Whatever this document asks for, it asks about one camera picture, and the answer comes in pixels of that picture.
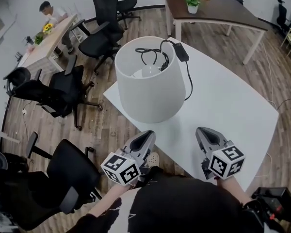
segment potted plant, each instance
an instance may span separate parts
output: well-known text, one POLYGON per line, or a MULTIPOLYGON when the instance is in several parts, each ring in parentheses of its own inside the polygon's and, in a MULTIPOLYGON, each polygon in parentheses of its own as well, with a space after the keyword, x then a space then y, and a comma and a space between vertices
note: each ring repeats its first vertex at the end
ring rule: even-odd
POLYGON ((185 1, 188 5, 189 13, 196 14, 200 1, 199 0, 185 0, 185 1))

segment person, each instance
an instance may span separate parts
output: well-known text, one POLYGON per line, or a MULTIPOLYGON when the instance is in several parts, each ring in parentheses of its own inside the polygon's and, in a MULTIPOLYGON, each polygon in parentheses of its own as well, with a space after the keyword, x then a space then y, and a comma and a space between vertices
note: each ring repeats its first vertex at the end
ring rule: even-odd
MULTIPOLYGON (((40 12, 42 12, 46 17, 46 23, 51 23, 54 25, 54 27, 56 27, 56 25, 58 23, 60 23, 61 21, 63 21, 64 19, 68 18, 68 14, 67 12, 61 8, 54 8, 50 5, 50 2, 45 1, 40 5, 40 12)), ((71 53, 73 51, 73 46, 69 37, 69 33, 70 31, 67 31, 63 37, 62 37, 62 44, 66 45, 67 49, 68 49, 68 53, 71 53)), ((62 52, 58 52, 58 49, 56 50, 56 53, 58 55, 60 55, 62 52)))
POLYGON ((235 178, 218 180, 215 186, 166 176, 155 165, 144 183, 131 188, 115 184, 68 233, 256 232, 240 220, 242 205, 251 198, 235 178))

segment black power adapter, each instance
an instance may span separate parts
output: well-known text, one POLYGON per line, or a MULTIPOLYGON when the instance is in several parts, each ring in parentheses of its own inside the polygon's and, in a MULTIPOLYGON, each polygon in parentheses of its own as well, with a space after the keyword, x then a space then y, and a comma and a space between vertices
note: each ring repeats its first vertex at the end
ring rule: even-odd
POLYGON ((179 43, 174 43, 173 47, 175 49, 175 52, 176 52, 176 55, 177 55, 178 59, 181 62, 185 62, 185 61, 189 61, 190 60, 189 55, 187 54, 187 52, 185 51, 183 45, 180 42, 179 43))

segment wooden desk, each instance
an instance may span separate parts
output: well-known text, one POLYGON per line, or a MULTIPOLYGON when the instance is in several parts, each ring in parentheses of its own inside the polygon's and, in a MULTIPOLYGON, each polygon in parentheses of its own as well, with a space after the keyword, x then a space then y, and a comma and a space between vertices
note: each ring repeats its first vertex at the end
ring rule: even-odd
POLYGON ((24 56, 24 58, 27 57, 27 59, 21 61, 21 66, 27 68, 32 77, 34 77, 39 69, 42 69, 44 74, 54 71, 63 71, 51 55, 76 17, 77 15, 73 15, 63 20, 53 29, 52 33, 33 50, 31 54, 24 56))
POLYGON ((263 35, 268 31, 267 23, 260 21, 250 11, 235 0, 201 0, 196 14, 190 14, 185 0, 166 1, 167 34, 171 35, 172 18, 176 23, 176 39, 181 41, 181 26, 183 22, 206 22, 229 25, 226 33, 229 36, 232 26, 244 27, 259 32, 259 35, 245 57, 243 64, 246 65, 263 35))

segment white table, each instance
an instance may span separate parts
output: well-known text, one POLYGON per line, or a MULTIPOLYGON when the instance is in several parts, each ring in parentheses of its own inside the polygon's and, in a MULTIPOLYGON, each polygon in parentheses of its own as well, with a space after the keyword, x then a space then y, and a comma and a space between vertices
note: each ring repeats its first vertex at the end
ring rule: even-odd
MULTIPOLYGON (((256 175, 272 140, 278 112, 251 86, 227 68, 196 49, 183 44, 190 60, 193 94, 171 119, 156 124, 140 123, 124 111, 117 83, 104 96, 140 131, 153 130, 156 145, 195 178, 205 180, 195 131, 208 127, 221 132, 246 154, 236 175, 246 190, 256 175)), ((191 90, 185 63, 180 63, 186 93, 191 90)))
POLYGON ((35 76, 39 69, 42 69, 43 74, 63 71, 62 67, 56 63, 51 55, 76 17, 77 15, 70 16, 56 25, 52 33, 40 45, 36 46, 32 53, 24 55, 24 60, 21 60, 18 66, 27 68, 32 77, 35 76))

